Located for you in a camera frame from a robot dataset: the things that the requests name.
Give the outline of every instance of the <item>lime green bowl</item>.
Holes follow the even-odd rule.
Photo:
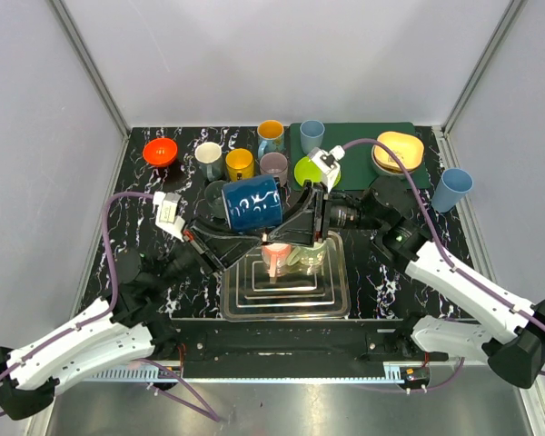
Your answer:
[[[305,183],[305,180],[310,180],[313,183],[320,183],[321,170],[312,162],[311,159],[305,156],[294,166],[294,179],[300,186]],[[337,180],[333,184],[333,187],[335,187],[341,179],[342,172],[340,170],[339,174],[337,174]]]

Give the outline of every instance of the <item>dark blue mug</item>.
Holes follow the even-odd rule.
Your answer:
[[[275,227],[282,223],[281,196],[272,175],[227,183],[222,194],[226,221],[235,232]]]

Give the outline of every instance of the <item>metal tray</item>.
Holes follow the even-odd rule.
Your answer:
[[[221,310],[225,320],[326,319],[349,313],[349,286],[338,233],[329,232],[327,254],[316,271],[303,266],[271,282],[260,261],[258,248],[224,273]]]

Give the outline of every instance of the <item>blue cup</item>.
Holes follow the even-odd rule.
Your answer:
[[[309,120],[301,124],[302,152],[309,154],[313,148],[321,148],[325,126],[320,121]]]
[[[258,152],[259,159],[270,152],[284,151],[284,127],[281,122],[268,120],[261,123],[256,129],[258,134]]]
[[[282,223],[282,203],[272,175],[258,175],[227,183],[222,188],[226,221],[235,232]]]
[[[472,189],[472,177],[460,168],[444,170],[432,197],[432,208],[440,213],[448,212]]]

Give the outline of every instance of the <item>robotic arm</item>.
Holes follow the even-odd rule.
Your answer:
[[[0,386],[3,410],[14,420],[23,419],[89,375],[133,359],[173,354],[178,338],[165,333],[170,331],[165,327],[169,318],[158,313],[163,304],[161,290],[175,277],[188,274],[190,267],[197,269],[200,264],[206,274],[222,273],[262,244],[313,245],[322,242],[330,228],[376,231],[369,244],[380,262],[430,285],[480,322],[412,316],[390,334],[386,348],[402,350],[409,359],[422,351],[487,362],[505,381],[529,388],[545,363],[545,332],[528,318],[545,325],[545,301],[533,304],[505,291],[437,246],[432,234],[410,219],[414,200],[400,180],[380,177],[360,199],[330,193],[326,186],[332,186],[339,172],[337,161],[343,156],[339,149],[330,153],[313,150],[311,158],[322,169],[323,183],[307,182],[297,204],[284,214],[283,223],[266,231],[238,234],[202,217],[187,223],[177,214],[177,193],[155,193],[156,225],[182,241],[175,257],[158,266],[134,250],[120,253],[116,259],[119,302],[111,313],[77,328],[79,322],[109,307],[110,297],[106,296],[37,342],[17,350],[0,347],[0,374],[11,370]],[[510,307],[477,282],[499,294]],[[30,361],[21,360],[69,327],[74,331],[56,346],[46,347]]]

